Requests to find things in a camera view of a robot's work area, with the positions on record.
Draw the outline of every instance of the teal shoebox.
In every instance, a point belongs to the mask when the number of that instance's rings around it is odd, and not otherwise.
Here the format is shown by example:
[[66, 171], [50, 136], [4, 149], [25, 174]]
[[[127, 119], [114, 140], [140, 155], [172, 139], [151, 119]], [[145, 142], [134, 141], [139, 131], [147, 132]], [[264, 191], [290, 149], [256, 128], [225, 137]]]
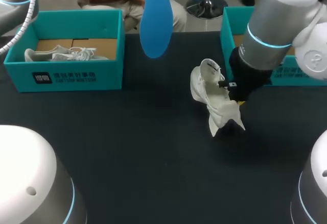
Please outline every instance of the teal shoebox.
[[[220, 33], [221, 46], [224, 54], [226, 74], [232, 79], [229, 57], [232, 50], [242, 43], [254, 7], [225, 7]], [[273, 86], [327, 86], [327, 82], [310, 78], [298, 67], [294, 49], [285, 56], [282, 64], [277, 67], [271, 76]]]
[[[97, 48], [109, 60], [25, 62], [25, 50]], [[125, 30], [120, 10], [39, 12], [4, 61], [19, 92], [121, 89]]]

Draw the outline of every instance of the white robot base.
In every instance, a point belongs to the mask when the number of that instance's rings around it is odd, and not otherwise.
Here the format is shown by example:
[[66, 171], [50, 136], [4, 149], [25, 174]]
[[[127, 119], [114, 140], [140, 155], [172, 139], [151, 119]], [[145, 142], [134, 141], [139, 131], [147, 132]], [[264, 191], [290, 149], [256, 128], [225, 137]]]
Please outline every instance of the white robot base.
[[80, 192], [36, 132], [0, 126], [0, 174], [0, 223], [87, 223]]
[[301, 173], [291, 202], [294, 224], [317, 224], [327, 221], [327, 131], [310, 154]]

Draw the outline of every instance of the white sneaker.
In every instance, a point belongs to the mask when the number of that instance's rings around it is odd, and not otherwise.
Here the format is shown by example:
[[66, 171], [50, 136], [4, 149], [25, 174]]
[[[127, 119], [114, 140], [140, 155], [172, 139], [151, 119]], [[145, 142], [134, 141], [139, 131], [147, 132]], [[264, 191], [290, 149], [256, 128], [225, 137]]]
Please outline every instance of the white sneaker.
[[32, 49], [25, 51], [26, 62], [39, 62], [39, 61], [51, 61], [52, 55], [55, 53], [70, 54], [72, 51], [57, 45], [53, 50], [48, 52], [36, 52]]
[[95, 56], [94, 51], [97, 48], [81, 48], [81, 47], [72, 47], [69, 49], [71, 53], [54, 53], [52, 54], [51, 61], [91, 61], [91, 60], [109, 60], [106, 57]]
[[240, 106], [229, 99], [227, 89], [219, 88], [218, 82], [224, 80], [220, 66], [211, 59], [204, 59], [191, 73], [191, 94], [194, 100], [207, 105], [212, 136], [230, 119], [245, 130], [241, 121]]
[[106, 57], [95, 56], [96, 48], [72, 47], [66, 49], [57, 45], [53, 50], [48, 52], [36, 52], [32, 49], [25, 51], [26, 62], [38, 61], [90, 61], [90, 60], [108, 60]]

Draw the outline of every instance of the blue shoe insole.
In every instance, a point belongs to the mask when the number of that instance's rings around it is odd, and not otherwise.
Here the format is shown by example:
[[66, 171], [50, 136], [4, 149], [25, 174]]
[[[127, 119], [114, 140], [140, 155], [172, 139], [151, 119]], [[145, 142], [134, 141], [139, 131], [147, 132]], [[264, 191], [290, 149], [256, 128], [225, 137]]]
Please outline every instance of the blue shoe insole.
[[142, 48], [148, 57], [158, 58], [166, 51], [173, 25], [170, 0], [145, 0], [139, 34]]

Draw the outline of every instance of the cable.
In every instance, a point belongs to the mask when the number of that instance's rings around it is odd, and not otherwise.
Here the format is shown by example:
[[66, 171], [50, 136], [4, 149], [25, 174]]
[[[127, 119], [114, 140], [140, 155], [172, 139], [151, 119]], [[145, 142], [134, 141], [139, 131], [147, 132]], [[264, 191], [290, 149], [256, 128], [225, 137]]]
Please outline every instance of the cable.
[[27, 12], [27, 16], [24, 20], [24, 23], [22, 24], [18, 33], [12, 38], [12, 40], [10, 40], [4, 47], [0, 48], [0, 55], [7, 52], [23, 36], [27, 27], [29, 26], [29, 24], [32, 21], [35, 3], [36, 3], [36, 0], [30, 0], [29, 10]]

